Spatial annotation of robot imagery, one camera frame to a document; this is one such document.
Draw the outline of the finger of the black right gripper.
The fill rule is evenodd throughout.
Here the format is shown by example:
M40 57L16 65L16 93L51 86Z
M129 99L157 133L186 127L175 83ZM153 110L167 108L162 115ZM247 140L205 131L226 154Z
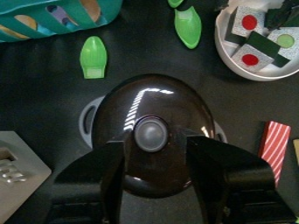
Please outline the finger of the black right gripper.
M282 27L299 27L299 0L285 0L279 9L266 13L266 28L273 31Z
M198 0L183 0L181 5L177 7L179 11L189 10L193 6L195 6L198 3Z

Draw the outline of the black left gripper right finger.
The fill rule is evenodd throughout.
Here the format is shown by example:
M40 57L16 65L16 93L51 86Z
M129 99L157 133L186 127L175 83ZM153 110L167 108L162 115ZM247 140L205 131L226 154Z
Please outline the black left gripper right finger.
M269 163L206 136L187 138L186 156L205 224L273 224L275 179Z

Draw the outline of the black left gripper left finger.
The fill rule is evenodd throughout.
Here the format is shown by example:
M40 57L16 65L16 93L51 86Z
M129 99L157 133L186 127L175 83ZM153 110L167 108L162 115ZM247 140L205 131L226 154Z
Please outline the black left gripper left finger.
M106 143L58 175L51 224L119 224L125 148L123 142Z

